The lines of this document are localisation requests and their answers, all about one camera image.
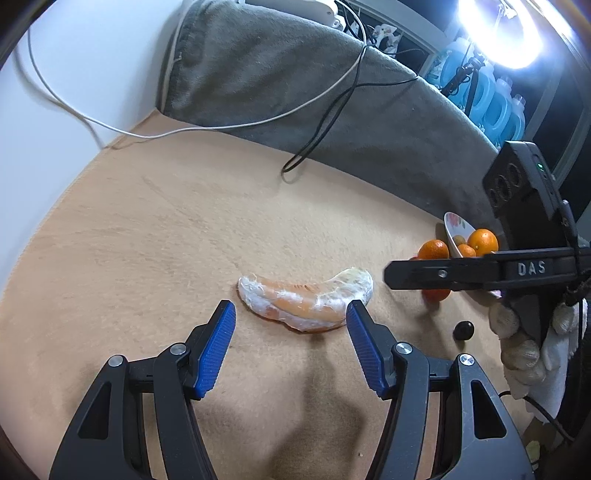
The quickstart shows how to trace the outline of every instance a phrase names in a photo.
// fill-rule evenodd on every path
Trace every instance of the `white cable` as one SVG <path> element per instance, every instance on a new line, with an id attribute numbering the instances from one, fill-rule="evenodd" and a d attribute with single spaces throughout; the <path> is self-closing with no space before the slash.
<path id="1" fill-rule="evenodd" d="M 361 33 L 363 34 L 363 44 L 365 45 L 367 43 L 367 36 L 365 34 L 365 29 L 363 28 L 363 24 L 361 23 L 361 19 L 353 11 L 353 9 L 352 8 L 349 8 L 345 3 L 343 3 L 340 0 L 335 0 L 335 1 L 338 2 L 338 3 L 340 3 L 344 8 L 346 8 L 351 13 L 351 15 L 353 15 L 353 18 L 355 19 L 355 21 L 359 24 L 359 26 L 361 28 Z M 112 126 L 110 126 L 110 125 L 108 125 L 108 124 L 106 124 L 104 122 L 101 122 L 100 120 L 97 120 L 96 118 L 92 118 L 91 116 L 85 115 L 85 114 L 81 113 L 78 109 L 72 107 L 64 99 L 62 99 L 49 86 L 49 84 L 47 83 L 47 81 L 45 80 L 45 78 L 43 77 L 43 75 L 41 74 L 41 72 L 39 70 L 39 67 L 37 66 L 37 62 L 35 61 L 35 57 L 33 56 L 33 48 L 31 46 L 31 27 L 29 27 L 29 30 L 27 31 L 27 43 L 28 43 L 28 49 L 29 49 L 29 57 L 31 59 L 31 64 L 33 66 L 33 69 L 35 70 L 35 73 L 37 74 L 37 76 L 39 77 L 39 80 L 41 81 L 41 83 L 43 84 L 43 86 L 47 89 L 47 91 L 53 96 L 53 98 L 55 98 L 59 103 L 61 103 L 63 107 L 66 107 L 66 109 L 69 109 L 69 110 L 75 112 L 76 114 L 78 114 L 78 116 L 81 116 L 85 120 L 88 120 L 89 122 L 92 122 L 94 124 L 100 125 L 101 127 L 107 128 L 109 130 L 112 130 L 113 132 L 117 132 L 117 133 L 122 134 L 122 135 L 129 135 L 130 137 L 143 138 L 143 139 L 147 139 L 147 140 L 154 139 L 154 138 L 167 137 L 169 135 L 177 134 L 179 132 L 189 132 L 189 131 L 199 131 L 199 130 L 230 130 L 230 129 L 233 129 L 233 128 L 255 127 L 257 125 L 267 124 L 269 122 L 273 122 L 275 120 L 279 120 L 280 118 L 284 118 L 284 117 L 286 117 L 288 115 L 291 115 L 292 113 L 296 113 L 297 111 L 305 108 L 306 106 L 310 105 L 311 103 L 315 102 L 316 100 L 321 99 L 326 94 L 328 94 L 330 91 L 332 91 L 339 83 L 341 83 L 347 77 L 347 75 L 349 75 L 349 73 L 351 73 L 355 69 L 355 67 L 360 62 L 361 57 L 363 55 L 363 49 L 362 49 L 362 51 L 359 53 L 359 56 L 355 60 L 355 63 L 353 63 L 353 65 L 351 65 L 351 68 L 349 70 L 347 70 L 340 79 L 338 79 L 336 82 L 334 82 L 324 92 L 322 92 L 321 94 L 315 96 L 313 99 L 310 99 L 310 100 L 308 100 L 305 103 L 302 103 L 300 106 L 297 106 L 297 107 L 295 107 L 292 110 L 289 110 L 288 112 L 281 113 L 281 114 L 276 115 L 276 116 L 273 116 L 271 118 L 267 118 L 266 120 L 259 120 L 258 122 L 251 122 L 251 123 L 248 123 L 248 124 L 225 125 L 225 126 L 222 126 L 222 127 L 185 127 L 185 128 L 179 128 L 177 130 L 172 130 L 170 132 L 165 132 L 165 133 L 162 133 L 162 134 L 158 134 L 158 135 L 139 135 L 139 134 L 134 134 L 132 132 L 125 131 L 125 130 L 121 130 L 120 128 L 112 127 Z"/>

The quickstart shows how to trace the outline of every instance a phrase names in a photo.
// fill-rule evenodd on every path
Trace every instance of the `blue plastic bottle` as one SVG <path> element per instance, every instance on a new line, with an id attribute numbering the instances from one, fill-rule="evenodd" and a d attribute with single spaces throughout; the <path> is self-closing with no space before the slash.
<path id="1" fill-rule="evenodd" d="M 499 145 L 502 145 L 507 140 L 521 140 L 525 132 L 525 99 L 521 95 L 515 95 L 511 101 L 511 106 L 511 116 L 499 136 Z"/>
<path id="2" fill-rule="evenodd" d="M 425 75 L 425 80 L 428 81 L 431 85 L 439 88 L 445 87 L 447 83 L 453 78 L 456 74 L 456 71 L 459 67 L 462 66 L 462 59 L 466 56 L 464 63 L 468 61 L 474 52 L 474 48 L 470 47 L 468 54 L 466 55 L 466 50 L 470 46 L 470 42 L 468 42 L 465 38 L 459 37 L 458 39 L 451 42 L 447 47 L 445 47 L 431 65 L 431 68 Z M 462 92 L 465 90 L 466 84 L 463 84 L 460 88 Z"/>
<path id="3" fill-rule="evenodd" d="M 482 118 L 491 105 L 492 98 L 495 95 L 496 81 L 494 71 L 495 68 L 493 65 L 486 61 L 479 72 L 480 75 L 478 76 L 476 94 L 474 95 L 474 102 L 472 103 L 472 110 L 470 111 L 470 120 L 472 120 L 478 128 L 482 127 Z M 464 106 L 466 106 L 467 99 L 468 91 L 466 91 Z"/>
<path id="4" fill-rule="evenodd" d="M 496 80 L 495 94 L 492 97 L 482 124 L 488 140 L 495 146 L 499 144 L 499 136 L 506 127 L 512 112 L 511 87 L 513 82 L 503 76 Z"/>

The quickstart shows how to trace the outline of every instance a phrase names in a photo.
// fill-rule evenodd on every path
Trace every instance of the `black olive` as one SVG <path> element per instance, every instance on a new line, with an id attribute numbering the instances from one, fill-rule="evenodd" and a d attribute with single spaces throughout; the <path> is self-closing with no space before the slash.
<path id="1" fill-rule="evenodd" d="M 472 335 L 474 335 L 474 325 L 467 320 L 458 323 L 453 329 L 453 337 L 459 341 L 470 340 Z"/>

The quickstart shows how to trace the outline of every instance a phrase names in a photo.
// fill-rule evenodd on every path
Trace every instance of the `beige carpet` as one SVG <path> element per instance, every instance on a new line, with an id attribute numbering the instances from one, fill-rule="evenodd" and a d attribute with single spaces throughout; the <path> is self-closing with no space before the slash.
<path id="1" fill-rule="evenodd" d="M 180 125 L 155 113 L 138 131 Z M 220 299 L 236 304 L 236 330 L 216 388 L 195 403 L 220 480 L 364 478 L 388 403 L 367 387 L 346 328 L 301 335 L 248 312 L 235 285 L 249 272 L 304 282 L 367 268 L 377 322 L 427 355 L 473 353 L 495 387 L 506 387 L 483 306 L 452 293 L 429 311 L 419 292 L 382 283 L 390 260 L 435 236 L 436 219 L 314 161 L 285 183 L 279 170 L 289 156 L 214 132 L 124 139 L 64 194 L 0 305 L 0 423 L 40 478 L 111 355 L 157 355 L 206 322 Z M 465 319 L 476 335 L 462 347 L 452 330 Z M 152 471 L 163 479 L 147 410 Z M 530 416 L 512 413 L 523 429 Z"/>

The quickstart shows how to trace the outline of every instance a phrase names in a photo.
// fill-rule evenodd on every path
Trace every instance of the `metal screw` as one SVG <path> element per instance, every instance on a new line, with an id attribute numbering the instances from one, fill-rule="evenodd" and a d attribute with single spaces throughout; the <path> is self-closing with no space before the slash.
<path id="1" fill-rule="evenodd" d="M 400 342 L 396 344 L 396 351 L 402 355 L 408 355 L 413 351 L 413 347 L 408 343 Z"/>
<path id="2" fill-rule="evenodd" d="M 110 367 L 118 367 L 123 363 L 123 357 L 121 355 L 113 355 L 109 358 L 108 363 Z"/>
<path id="3" fill-rule="evenodd" d="M 173 355 L 182 355 L 187 351 L 187 345 L 184 343 L 175 343 L 170 347 L 170 353 Z"/>
<path id="4" fill-rule="evenodd" d="M 463 353 L 460 355 L 460 362 L 466 365 L 467 367 L 474 365 L 474 357 L 469 353 Z"/>

